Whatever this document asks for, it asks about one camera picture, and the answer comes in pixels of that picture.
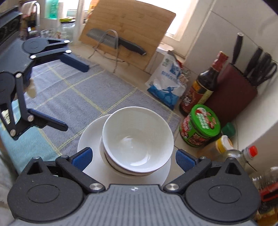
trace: spice jar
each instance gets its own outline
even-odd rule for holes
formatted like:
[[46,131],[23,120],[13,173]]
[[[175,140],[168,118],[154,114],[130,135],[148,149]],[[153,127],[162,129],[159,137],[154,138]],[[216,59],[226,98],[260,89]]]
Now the spice jar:
[[202,104],[196,104],[180,126],[184,141],[199,147],[220,132],[220,122],[215,113]]
[[61,25],[58,27],[58,38],[73,41],[73,33],[75,27],[75,19],[63,21],[60,19]]
[[215,160],[219,155],[227,150],[232,150],[233,145],[228,136],[223,135],[217,141],[212,142],[197,152],[197,157],[205,156]]

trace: white plate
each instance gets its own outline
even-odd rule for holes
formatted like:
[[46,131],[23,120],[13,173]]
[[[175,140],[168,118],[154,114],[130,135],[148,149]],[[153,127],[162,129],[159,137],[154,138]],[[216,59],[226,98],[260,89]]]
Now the white plate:
[[95,180],[102,183],[106,188],[110,184],[160,184],[165,182],[171,166],[171,160],[169,160],[163,167],[155,171],[154,173],[140,177],[129,178],[128,175],[122,174],[113,167],[106,165],[100,155],[100,138],[102,134],[102,128],[105,121],[110,115],[102,116],[93,121],[83,132],[78,142],[77,151],[81,151],[85,147],[90,147],[93,150],[92,162],[83,170],[83,172]]

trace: yellow jar lid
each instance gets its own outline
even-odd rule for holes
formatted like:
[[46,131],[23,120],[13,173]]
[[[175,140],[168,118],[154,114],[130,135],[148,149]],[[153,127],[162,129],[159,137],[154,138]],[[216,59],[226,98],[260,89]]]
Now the yellow jar lid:
[[228,136],[223,135],[216,141],[216,148],[220,153],[233,149],[233,144]]
[[65,18],[61,18],[59,19],[60,22],[70,22],[72,19],[74,19],[73,17],[65,17]]

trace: green bottle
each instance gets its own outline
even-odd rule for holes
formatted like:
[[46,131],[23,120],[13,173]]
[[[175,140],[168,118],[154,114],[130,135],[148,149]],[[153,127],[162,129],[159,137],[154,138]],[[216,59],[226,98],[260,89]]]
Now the green bottle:
[[52,0],[51,6],[50,6],[50,13],[49,13],[50,19],[57,19],[58,2],[59,2],[59,0]]

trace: knife handle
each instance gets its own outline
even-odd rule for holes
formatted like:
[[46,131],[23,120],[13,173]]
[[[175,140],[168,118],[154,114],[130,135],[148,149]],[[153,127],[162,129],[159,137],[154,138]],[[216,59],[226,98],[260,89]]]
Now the knife handle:
[[119,37],[119,44],[122,45],[123,47],[127,48],[130,51],[139,53],[142,56],[144,56],[146,54],[146,51],[141,46],[139,46],[131,41],[120,38],[120,37]]
[[254,53],[254,55],[252,56],[251,60],[249,61],[244,73],[243,73],[243,77],[247,77],[247,75],[252,71],[252,69],[257,65],[258,60],[262,54],[262,47],[258,47],[256,52]]
[[237,40],[236,40],[235,47],[234,47],[232,65],[234,65],[236,63],[237,58],[239,57],[239,53],[240,53],[241,46],[242,46],[243,36],[244,36],[244,34],[242,34],[240,32],[237,33]]
[[264,53],[264,56],[262,57],[260,62],[256,65],[252,74],[248,78],[251,85],[256,86],[258,79],[261,78],[264,69],[266,68],[266,66],[268,66],[267,64],[269,64],[270,62],[271,62],[271,55],[269,53]]

